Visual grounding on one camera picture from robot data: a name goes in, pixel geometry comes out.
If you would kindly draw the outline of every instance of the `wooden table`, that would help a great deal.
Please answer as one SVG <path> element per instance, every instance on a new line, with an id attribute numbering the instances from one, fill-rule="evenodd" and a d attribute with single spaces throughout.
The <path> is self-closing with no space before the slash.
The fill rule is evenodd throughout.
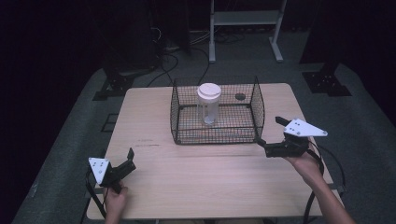
<path id="1" fill-rule="evenodd" d="M 262 138 L 281 142 L 275 116 L 304 119 L 288 84 L 261 84 Z M 223 218 L 303 216 L 311 189 L 285 160 L 266 158 L 257 144 L 178 146 L 170 131 L 172 88 L 126 93 L 106 158 L 113 166 L 134 149 L 136 170 L 126 176 L 129 201 L 123 218 Z M 327 169 L 324 177 L 332 178 Z M 321 216 L 314 201 L 311 216 Z M 91 201 L 90 219 L 102 219 Z"/>

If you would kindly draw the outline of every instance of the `white lid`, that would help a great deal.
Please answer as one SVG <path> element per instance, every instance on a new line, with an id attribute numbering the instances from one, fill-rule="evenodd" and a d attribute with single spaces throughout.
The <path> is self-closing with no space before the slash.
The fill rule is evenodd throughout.
<path id="1" fill-rule="evenodd" d="M 221 88 L 214 83 L 204 83 L 198 90 L 199 99 L 207 104 L 215 103 L 221 95 Z"/>

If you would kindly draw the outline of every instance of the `gray carpet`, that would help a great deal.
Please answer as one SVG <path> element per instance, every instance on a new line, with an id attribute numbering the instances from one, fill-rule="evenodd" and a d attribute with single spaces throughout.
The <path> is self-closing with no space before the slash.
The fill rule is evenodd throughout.
<path id="1" fill-rule="evenodd" d="M 231 45 L 216 45 L 217 61 L 206 76 L 257 76 L 260 83 L 285 82 L 291 85 L 308 122 L 328 131 L 329 136 L 316 138 L 342 163 L 346 173 L 346 210 L 358 223 L 394 223 L 396 213 L 396 129 L 361 84 L 359 77 L 340 65 L 336 76 L 352 96 L 329 97 L 313 94 L 302 72 L 318 71 L 321 64 L 299 64 L 308 33 L 281 33 L 278 44 L 285 59 L 277 63 L 268 43 L 270 34 L 245 35 Z M 207 52 L 207 44 L 194 46 Z M 178 58 L 171 78 L 200 77 L 207 58 L 193 49 L 191 55 L 172 53 Z M 163 57 L 163 66 L 170 68 L 175 59 Z M 163 70 L 135 80 L 134 88 L 146 87 Z M 14 223 L 102 223 L 85 217 L 85 173 L 89 157 L 106 151 L 111 133 L 101 132 L 111 113 L 119 113 L 122 97 L 93 101 L 106 79 L 103 70 L 92 75 L 76 101 L 67 121 L 53 145 L 32 191 L 25 199 Z M 162 76 L 151 86 L 167 86 Z M 337 185 L 341 175 L 335 160 L 323 152 L 324 160 Z M 277 223 L 301 223 L 300 217 L 274 218 Z M 324 223 L 318 218 L 312 223 Z"/>

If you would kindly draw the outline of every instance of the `human hand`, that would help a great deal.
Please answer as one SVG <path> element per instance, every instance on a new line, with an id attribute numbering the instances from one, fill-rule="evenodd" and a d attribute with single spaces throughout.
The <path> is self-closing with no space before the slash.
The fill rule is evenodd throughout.
<path id="1" fill-rule="evenodd" d="M 106 205 L 106 224 L 119 223 L 122 211 L 125 208 L 127 202 L 128 188 L 123 186 L 122 181 L 120 182 L 120 185 L 120 194 L 118 194 L 112 188 L 103 188 Z"/>
<path id="2" fill-rule="evenodd" d="M 301 157 L 287 157 L 284 158 L 289 161 L 294 169 L 300 174 L 304 182 L 313 187 L 318 181 L 323 180 L 323 176 L 320 173 L 318 162 L 307 152 Z"/>

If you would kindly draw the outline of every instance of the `small dark object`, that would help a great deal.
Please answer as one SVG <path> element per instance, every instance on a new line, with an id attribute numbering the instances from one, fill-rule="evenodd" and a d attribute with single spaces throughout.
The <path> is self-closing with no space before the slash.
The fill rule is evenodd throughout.
<path id="1" fill-rule="evenodd" d="M 237 93 L 236 95 L 235 95 L 235 99 L 237 99 L 237 100 L 239 100 L 239 101 L 243 101 L 243 100 L 245 100 L 247 97 L 246 97 L 246 95 L 244 94 L 244 93 Z"/>

